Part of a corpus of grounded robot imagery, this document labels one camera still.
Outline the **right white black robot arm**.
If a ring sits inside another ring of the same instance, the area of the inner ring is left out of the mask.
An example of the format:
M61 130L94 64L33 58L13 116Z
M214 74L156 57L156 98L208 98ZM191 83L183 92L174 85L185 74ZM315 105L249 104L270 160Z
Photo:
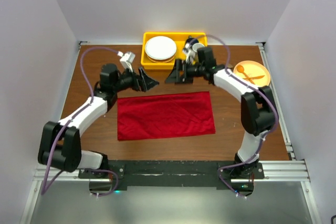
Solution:
M275 130L279 119L269 86L257 87L235 75L226 65L219 65L211 47L197 50L198 61L193 63L192 51L185 60L177 59L165 83L191 84L195 77L202 77L208 83L221 88L240 102L241 124L245 130L240 149L234 163L218 169L218 176L225 175L246 178L259 161L261 147L269 133Z

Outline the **red cloth napkin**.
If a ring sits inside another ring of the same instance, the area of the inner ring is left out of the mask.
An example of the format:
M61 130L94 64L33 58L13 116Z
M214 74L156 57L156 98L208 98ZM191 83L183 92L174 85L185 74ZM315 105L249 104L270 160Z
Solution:
M119 98L119 141L214 134L208 91Z

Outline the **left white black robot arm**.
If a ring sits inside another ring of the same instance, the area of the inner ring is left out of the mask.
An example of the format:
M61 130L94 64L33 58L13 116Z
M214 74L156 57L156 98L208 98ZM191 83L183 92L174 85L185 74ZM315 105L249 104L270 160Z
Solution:
M159 82L149 77L143 68L135 73L129 69L120 72L113 63L102 66L100 80L87 101L66 118L44 125L38 162L64 172L90 169L97 178L105 177L109 171L107 157L82 150L81 136L94 121L110 111L118 92L126 89L147 92L158 85Z

